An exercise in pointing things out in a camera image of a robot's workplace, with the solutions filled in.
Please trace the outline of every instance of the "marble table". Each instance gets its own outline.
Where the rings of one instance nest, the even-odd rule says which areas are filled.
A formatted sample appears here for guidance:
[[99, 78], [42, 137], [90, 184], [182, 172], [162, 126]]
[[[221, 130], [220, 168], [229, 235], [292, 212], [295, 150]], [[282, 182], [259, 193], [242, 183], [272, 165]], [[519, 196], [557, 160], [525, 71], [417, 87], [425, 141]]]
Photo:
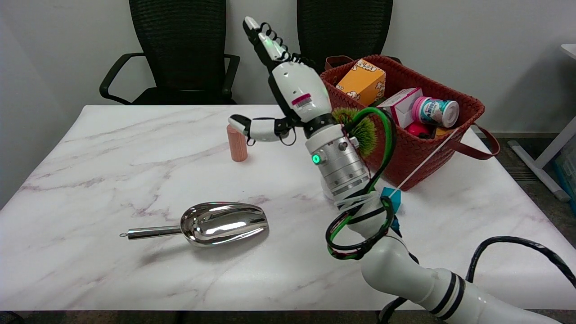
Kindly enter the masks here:
[[[327, 253], [337, 212], [303, 134], [290, 147], [257, 143], [235, 163], [225, 131], [233, 113], [281, 116], [276, 106], [86, 106], [0, 212], [0, 310], [377, 310], [391, 301], [358, 262]], [[463, 141], [486, 149], [472, 131]], [[402, 200], [402, 233], [426, 267], [464, 276], [482, 240], [515, 235], [576, 270], [576, 251], [496, 159], [456, 153]], [[119, 237], [176, 225], [206, 201], [257, 204], [270, 231], [212, 249], [183, 236]], [[339, 242], [358, 240], [344, 230]], [[475, 283], [522, 308], [576, 309], [575, 289], [525, 247], [489, 247]]]

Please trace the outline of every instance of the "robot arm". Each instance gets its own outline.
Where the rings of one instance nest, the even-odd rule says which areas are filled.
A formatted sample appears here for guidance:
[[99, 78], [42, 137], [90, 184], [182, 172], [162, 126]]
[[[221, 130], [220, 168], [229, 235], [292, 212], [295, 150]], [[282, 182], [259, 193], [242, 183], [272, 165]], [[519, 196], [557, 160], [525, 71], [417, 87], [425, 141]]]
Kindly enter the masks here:
[[250, 17], [243, 23], [248, 39], [268, 69], [272, 94], [286, 117], [250, 120], [233, 115], [229, 122], [257, 141], [281, 139], [287, 134], [286, 130], [304, 128], [308, 139], [306, 148], [340, 211], [357, 210], [348, 222], [348, 228], [373, 244], [360, 257], [366, 282], [378, 291], [421, 305], [447, 323], [559, 324], [506, 304], [449, 270], [426, 269], [418, 265], [395, 231], [380, 235], [382, 225], [389, 221], [389, 214], [380, 195], [375, 191], [367, 194], [362, 191], [372, 179], [354, 149], [354, 139], [345, 136], [341, 125], [332, 118], [322, 80], [313, 69], [294, 59], [297, 55], [290, 55], [281, 43], [276, 43], [273, 39], [277, 39], [277, 35], [270, 39], [273, 31], [263, 32], [264, 25], [258, 25]]

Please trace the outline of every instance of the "pink box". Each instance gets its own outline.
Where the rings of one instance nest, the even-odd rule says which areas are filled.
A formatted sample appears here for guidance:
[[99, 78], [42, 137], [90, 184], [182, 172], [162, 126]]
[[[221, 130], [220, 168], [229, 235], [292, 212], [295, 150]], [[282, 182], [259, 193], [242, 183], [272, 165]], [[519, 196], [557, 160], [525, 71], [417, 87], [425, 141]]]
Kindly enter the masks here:
[[422, 89], [404, 89], [379, 104], [378, 108], [388, 111], [398, 126], [406, 128], [414, 121], [412, 117], [412, 104], [414, 104], [419, 97], [422, 97]]

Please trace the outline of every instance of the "metal scoop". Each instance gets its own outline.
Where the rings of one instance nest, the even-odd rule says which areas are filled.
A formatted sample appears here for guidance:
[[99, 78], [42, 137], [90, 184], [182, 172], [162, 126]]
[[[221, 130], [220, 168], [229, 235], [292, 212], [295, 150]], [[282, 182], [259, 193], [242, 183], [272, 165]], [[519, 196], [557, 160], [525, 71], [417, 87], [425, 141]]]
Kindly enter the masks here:
[[131, 228], [120, 237], [128, 240], [184, 234], [198, 247], [233, 242], [263, 232], [268, 220], [262, 208], [240, 202], [206, 202], [190, 207], [180, 219], [180, 226]]

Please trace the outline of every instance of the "pink lid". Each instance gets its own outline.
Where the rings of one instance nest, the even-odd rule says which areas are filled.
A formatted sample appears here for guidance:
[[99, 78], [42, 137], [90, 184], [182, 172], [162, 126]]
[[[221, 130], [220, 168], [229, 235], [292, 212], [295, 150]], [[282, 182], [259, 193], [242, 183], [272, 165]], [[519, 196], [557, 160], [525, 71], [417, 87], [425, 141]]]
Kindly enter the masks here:
[[422, 122], [420, 120], [420, 106], [426, 99], [432, 99], [431, 97], [419, 97], [416, 101], [412, 104], [412, 119], [418, 122]]

